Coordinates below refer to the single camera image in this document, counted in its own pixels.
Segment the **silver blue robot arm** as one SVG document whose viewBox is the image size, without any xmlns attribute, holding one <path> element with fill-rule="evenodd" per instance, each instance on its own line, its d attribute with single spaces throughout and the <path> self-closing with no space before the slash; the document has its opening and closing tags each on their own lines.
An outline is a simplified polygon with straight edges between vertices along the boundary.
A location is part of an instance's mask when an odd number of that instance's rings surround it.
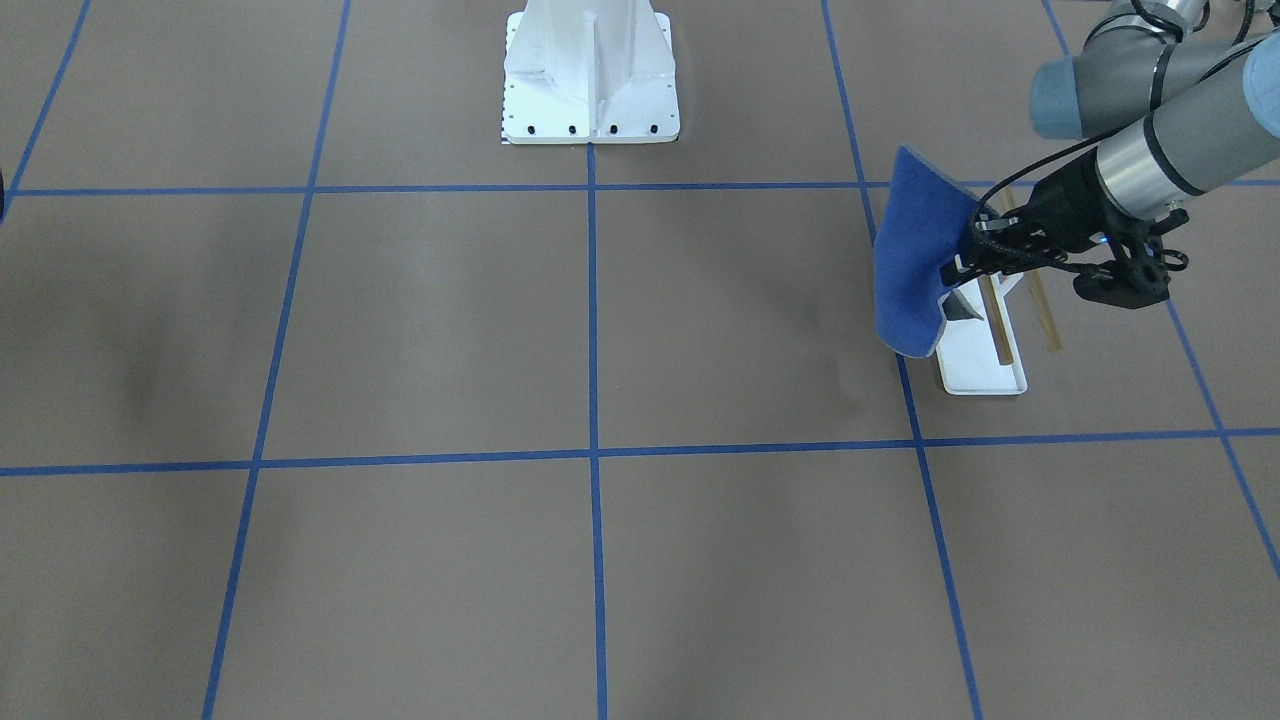
<svg viewBox="0 0 1280 720">
<path fill-rule="evenodd" d="M 1076 55 L 1037 70 L 1032 124 L 1071 147 L 1020 208 L 975 209 L 946 287 L 1053 268 L 1092 302 L 1169 296 L 1188 259 L 1164 237 L 1187 202 L 1277 159 L 1277 32 L 1201 42 L 1199 18 L 1190 1 L 1115 1 Z"/>
</svg>

